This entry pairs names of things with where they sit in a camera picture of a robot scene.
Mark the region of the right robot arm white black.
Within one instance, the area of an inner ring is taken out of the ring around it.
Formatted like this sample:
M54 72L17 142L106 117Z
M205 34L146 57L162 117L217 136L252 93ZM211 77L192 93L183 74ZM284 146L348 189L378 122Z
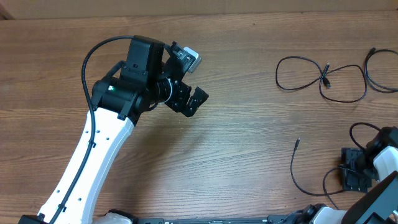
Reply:
M377 131L364 147L353 136L353 129L361 125ZM358 148L343 148L343 163L325 174L328 177L340 170L342 189L328 192L323 179L323 193L319 196L331 198L348 191L362 192L364 196L348 210L339 209L335 202L333 208L322 203L309 205L290 214L286 218L289 223L397 223L397 128L359 122L352 124L349 135Z

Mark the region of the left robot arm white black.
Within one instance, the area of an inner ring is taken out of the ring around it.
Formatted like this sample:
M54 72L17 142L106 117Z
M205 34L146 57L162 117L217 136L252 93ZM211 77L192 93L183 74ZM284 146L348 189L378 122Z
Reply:
M142 113L159 104L191 117L208 99L183 82L201 56L178 43L134 35L125 60L116 63L92 88L84 88L88 113L78 145L49 199L21 223L137 223L133 215L109 210L95 218L95 205L121 146Z

